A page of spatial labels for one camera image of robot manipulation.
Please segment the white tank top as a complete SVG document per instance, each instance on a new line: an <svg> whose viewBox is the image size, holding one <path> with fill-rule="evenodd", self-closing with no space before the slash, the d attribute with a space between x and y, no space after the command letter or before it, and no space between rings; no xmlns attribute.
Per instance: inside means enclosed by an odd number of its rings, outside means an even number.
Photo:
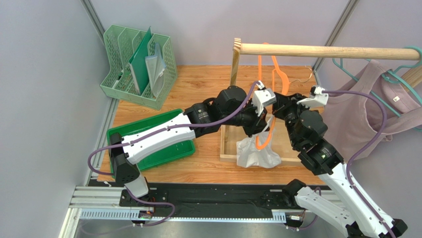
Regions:
<svg viewBox="0 0 422 238"><path fill-rule="evenodd" d="M262 132L236 142L237 166L271 169L281 164L281 157L271 147L275 129L274 116L271 116L267 123L269 125L265 126Z"/></svg>

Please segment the orange velvet hanger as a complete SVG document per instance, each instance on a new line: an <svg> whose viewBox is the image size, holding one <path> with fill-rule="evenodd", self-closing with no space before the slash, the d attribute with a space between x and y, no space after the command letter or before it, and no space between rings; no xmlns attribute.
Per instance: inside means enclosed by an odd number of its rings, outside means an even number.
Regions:
<svg viewBox="0 0 422 238"><path fill-rule="evenodd" d="M275 90L275 73L277 73L277 75L282 80L282 93L286 94L286 93L288 93L290 84L292 82L289 80L287 74L285 72L281 71L281 69L278 65L276 56L271 56L271 58L272 58L272 61L273 61L273 64L274 64L274 70L272 71L272 78L271 78L271 88L272 88L273 91ZM258 55L258 80L262 80L262 56L261 55ZM269 143L271 142L272 133L273 133L273 130L275 128L275 122L276 122L276 119L273 119L271 121L267 139L263 144L260 144L260 137L259 136L256 137L255 147L258 150L262 150L262 149L266 148L269 145Z"/></svg>

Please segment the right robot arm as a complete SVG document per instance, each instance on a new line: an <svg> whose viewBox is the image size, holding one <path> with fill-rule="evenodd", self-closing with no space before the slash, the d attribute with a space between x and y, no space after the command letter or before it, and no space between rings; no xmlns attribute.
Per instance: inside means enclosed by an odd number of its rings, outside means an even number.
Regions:
<svg viewBox="0 0 422 238"><path fill-rule="evenodd" d="M407 230L407 224L386 214L367 195L351 175L347 165L333 145L324 139L328 127L318 111L303 103L301 94L275 94L272 114L285 122L293 150L306 169L325 182L341 200L343 207L323 198L298 179L283 188L283 200L288 207L309 210L330 223L348 238L397 238Z"/></svg>

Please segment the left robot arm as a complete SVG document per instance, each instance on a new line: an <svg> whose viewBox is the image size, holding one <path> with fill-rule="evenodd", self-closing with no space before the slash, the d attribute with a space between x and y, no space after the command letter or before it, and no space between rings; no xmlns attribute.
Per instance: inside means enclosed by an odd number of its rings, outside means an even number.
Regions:
<svg viewBox="0 0 422 238"><path fill-rule="evenodd" d="M179 113L174 118L137 134L112 134L109 157L115 181L124 185L137 198L150 190L141 175L138 163L155 152L169 146L217 132L222 125L241 126L249 137L265 130L266 106L276 101L274 92L262 85L249 94L238 87L229 86L217 97Z"/></svg>

